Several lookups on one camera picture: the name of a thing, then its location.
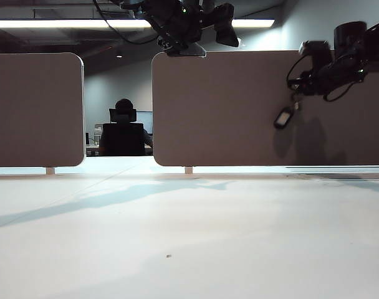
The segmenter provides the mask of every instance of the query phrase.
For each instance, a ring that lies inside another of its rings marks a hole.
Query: robotic arm
[[[287,76],[287,86],[296,95],[322,95],[327,102],[343,97],[356,83],[362,83],[371,72],[379,72],[379,23],[369,29],[365,22],[342,24],[334,32],[335,54],[332,57],[328,42],[307,41],[299,50],[301,58]],[[312,69],[301,73],[299,78],[290,79],[290,73],[302,59],[312,58]],[[329,99],[332,91],[348,85],[336,98]],[[293,100],[293,107],[285,107],[274,126],[285,128],[290,118],[299,108]]]
[[[158,44],[170,56],[205,56],[205,50],[196,42],[202,30],[214,25],[216,42],[232,47],[238,46],[236,33],[231,25],[234,6],[222,4],[206,13],[199,0],[113,0],[122,9],[134,12],[136,18],[148,21],[159,34]]]

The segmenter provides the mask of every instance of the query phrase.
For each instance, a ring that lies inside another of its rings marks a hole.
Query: cable
[[[158,38],[159,35],[157,35],[156,37],[150,39],[150,40],[146,40],[144,42],[133,42],[131,40],[128,40],[126,39],[124,36],[122,36],[120,34],[119,31],[117,31],[115,28],[113,28],[109,23],[108,23],[108,20],[107,18],[104,16],[104,14],[102,13],[102,10],[100,9],[98,3],[97,3],[97,0],[92,0],[92,2],[94,3],[95,7],[97,8],[97,11],[98,13],[100,14],[101,18],[108,24],[109,28],[111,28],[111,30],[113,30],[118,36],[120,36],[120,38],[122,40],[124,40],[125,42],[128,42],[129,44],[133,44],[133,45],[144,45],[144,44],[148,44],[150,42],[153,42],[154,40],[156,40]]]
[[[308,55],[304,55],[302,56],[297,62],[295,62],[295,64],[292,66],[292,68],[289,70],[288,74],[287,74],[287,83],[289,81],[289,76],[290,76],[290,73],[292,73],[292,71],[294,70],[294,68],[296,67],[296,65],[301,62],[303,59],[305,59]]]
[[[328,95],[324,95],[323,96],[323,99],[324,99],[324,101],[326,101],[326,102],[329,102],[329,103],[332,103],[332,102],[334,102],[334,101],[337,101],[337,100],[339,100],[340,98],[342,98],[350,89],[351,89],[351,87],[353,86],[353,85],[355,85],[356,83],[359,83],[359,82],[353,82],[352,84],[350,84],[347,88],[346,88],[346,90],[344,91],[344,92],[342,92],[339,96],[337,96],[336,98],[333,98],[332,100],[329,100],[328,99],[328,96],[329,96],[329,94]]]
[[[273,9],[273,8],[276,8],[276,7],[281,7],[282,5],[283,5],[283,2],[280,3],[280,4],[276,4],[276,5],[273,5],[273,6],[264,8],[264,9],[261,9],[260,11],[251,12],[250,14],[246,14],[246,15],[241,16],[241,17],[249,17],[249,16],[251,16],[253,14],[259,14],[260,12],[269,11],[270,9]]]

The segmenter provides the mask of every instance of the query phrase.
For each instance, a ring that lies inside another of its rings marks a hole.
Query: computer monitor
[[[138,111],[136,123],[143,123],[144,129],[149,133],[153,133],[153,118],[152,111]]]

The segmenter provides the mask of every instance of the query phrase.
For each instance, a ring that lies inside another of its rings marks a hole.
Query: desk divider panel
[[[304,97],[289,126],[273,122],[290,103],[285,78],[297,51],[155,56],[155,160],[164,166],[379,165],[379,74],[337,102]],[[304,60],[292,74],[311,68]]]
[[[0,54],[0,167],[83,161],[83,81],[71,53]]]

